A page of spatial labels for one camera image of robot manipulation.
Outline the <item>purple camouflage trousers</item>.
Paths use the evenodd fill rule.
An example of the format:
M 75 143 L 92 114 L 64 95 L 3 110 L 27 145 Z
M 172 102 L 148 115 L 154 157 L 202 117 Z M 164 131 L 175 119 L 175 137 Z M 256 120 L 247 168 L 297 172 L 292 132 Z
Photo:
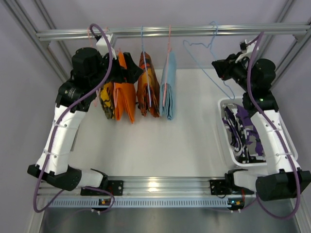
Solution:
M 221 106 L 221 116 L 235 160 L 241 164 L 265 163 L 265 153 L 248 111 L 227 103 Z

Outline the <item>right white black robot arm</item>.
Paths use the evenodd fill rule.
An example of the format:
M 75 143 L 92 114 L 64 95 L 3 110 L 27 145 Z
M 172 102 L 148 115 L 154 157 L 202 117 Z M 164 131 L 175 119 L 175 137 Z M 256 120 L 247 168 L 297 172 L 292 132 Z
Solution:
M 285 134 L 279 107 L 270 90 L 276 77 L 268 59 L 252 62 L 231 54 L 212 62 L 219 78 L 233 79 L 244 91 L 242 104 L 255 126 L 265 155 L 266 170 L 236 169 L 227 173 L 233 187 L 251 190 L 262 201 L 299 199 L 311 182 L 294 158 L 291 138 Z

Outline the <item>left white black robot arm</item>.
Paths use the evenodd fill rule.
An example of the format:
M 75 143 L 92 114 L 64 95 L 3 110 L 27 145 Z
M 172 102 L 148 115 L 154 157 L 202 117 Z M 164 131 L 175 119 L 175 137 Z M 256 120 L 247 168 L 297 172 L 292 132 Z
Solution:
M 63 83 L 55 101 L 54 118 L 47 143 L 28 174 L 61 190 L 89 186 L 106 189 L 108 176 L 98 170 L 81 170 L 69 165 L 69 154 L 80 124 L 96 91 L 106 84 L 134 84 L 142 74 L 128 52 L 111 57 L 91 47 L 81 48 L 72 57 L 70 79 Z

